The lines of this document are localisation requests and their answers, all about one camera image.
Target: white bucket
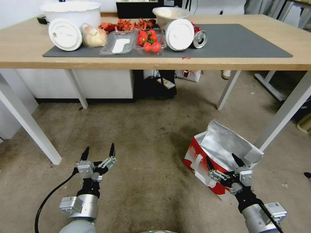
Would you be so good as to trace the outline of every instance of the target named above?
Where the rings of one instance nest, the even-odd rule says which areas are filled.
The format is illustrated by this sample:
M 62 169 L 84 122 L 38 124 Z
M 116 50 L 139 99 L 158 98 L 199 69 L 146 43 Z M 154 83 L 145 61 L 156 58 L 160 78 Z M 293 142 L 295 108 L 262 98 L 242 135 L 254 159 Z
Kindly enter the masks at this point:
M 56 18 L 71 20 L 80 28 L 84 23 L 98 27 L 100 25 L 100 3 L 86 1 L 56 2 L 40 7 L 49 22 Z

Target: white lid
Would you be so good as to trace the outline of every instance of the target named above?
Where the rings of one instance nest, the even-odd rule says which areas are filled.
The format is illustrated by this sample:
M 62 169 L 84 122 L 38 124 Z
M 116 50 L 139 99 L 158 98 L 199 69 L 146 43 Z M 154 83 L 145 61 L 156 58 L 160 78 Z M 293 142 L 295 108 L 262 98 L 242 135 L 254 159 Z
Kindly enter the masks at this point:
M 54 19 L 49 26 L 49 36 L 52 42 L 62 50 L 73 51 L 82 44 L 80 29 L 70 20 Z
M 193 42 L 194 28 L 192 23 L 186 19 L 176 19 L 171 22 L 165 32 L 167 45 L 175 51 L 188 48 Z

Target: tomato container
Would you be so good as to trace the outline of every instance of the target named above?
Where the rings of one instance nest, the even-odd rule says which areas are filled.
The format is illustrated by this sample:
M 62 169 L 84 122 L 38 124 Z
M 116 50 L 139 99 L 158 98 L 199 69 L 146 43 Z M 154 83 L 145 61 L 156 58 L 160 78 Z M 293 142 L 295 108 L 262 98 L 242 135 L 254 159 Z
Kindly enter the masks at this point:
M 164 34 L 164 31 L 162 31 L 162 29 L 160 29 L 160 28 L 154 28 L 153 30 L 156 32 L 156 35 L 157 35 L 157 37 L 158 37 L 158 42 L 161 44 L 161 50 L 160 50 L 158 53 L 156 53 L 156 54 L 162 54 L 162 53 L 163 53 L 163 50 L 167 47 L 167 44 L 166 44 L 166 42 L 165 42 L 165 34 Z M 143 47 L 141 47 L 141 46 L 139 45 L 138 40 L 139 40 L 139 33 L 138 33 L 137 36 L 136 36 L 136 41 L 135 41 L 135 46 L 134 46 L 134 48 L 137 50 L 137 52 L 138 52 L 139 54 L 150 54 L 150 55 L 155 55 L 152 51 L 150 51 L 150 52 L 147 53 L 147 52 L 143 49 Z

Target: white bowl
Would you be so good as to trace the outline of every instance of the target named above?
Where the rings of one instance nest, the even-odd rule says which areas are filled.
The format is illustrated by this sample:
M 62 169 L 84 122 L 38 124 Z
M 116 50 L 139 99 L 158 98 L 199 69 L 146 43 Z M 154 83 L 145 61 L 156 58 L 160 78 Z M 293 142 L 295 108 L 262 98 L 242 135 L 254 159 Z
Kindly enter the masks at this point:
M 56 18 L 71 20 L 80 28 L 84 23 L 98 27 L 100 25 L 100 3 L 87 1 L 55 2 L 40 7 L 52 22 Z
M 179 7 L 156 7 L 152 12 L 156 15 L 156 22 L 162 30 L 167 29 L 167 25 L 180 18 L 186 18 L 190 12 Z

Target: gray table mat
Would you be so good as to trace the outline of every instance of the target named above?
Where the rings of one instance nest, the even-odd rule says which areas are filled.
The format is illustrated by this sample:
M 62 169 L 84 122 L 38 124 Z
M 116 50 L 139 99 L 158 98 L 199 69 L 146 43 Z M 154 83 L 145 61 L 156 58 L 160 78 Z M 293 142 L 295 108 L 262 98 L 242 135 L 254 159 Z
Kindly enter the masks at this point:
M 75 51 L 64 51 L 54 46 L 44 57 L 150 57 L 165 58 L 290 58 L 291 54 L 258 36 L 240 24 L 198 24 L 206 31 L 207 44 L 201 49 L 188 48 L 184 51 L 173 51 L 165 48 L 163 54 L 141 55 L 135 49 L 125 54 L 102 56 L 102 47 L 86 48 L 81 46 Z

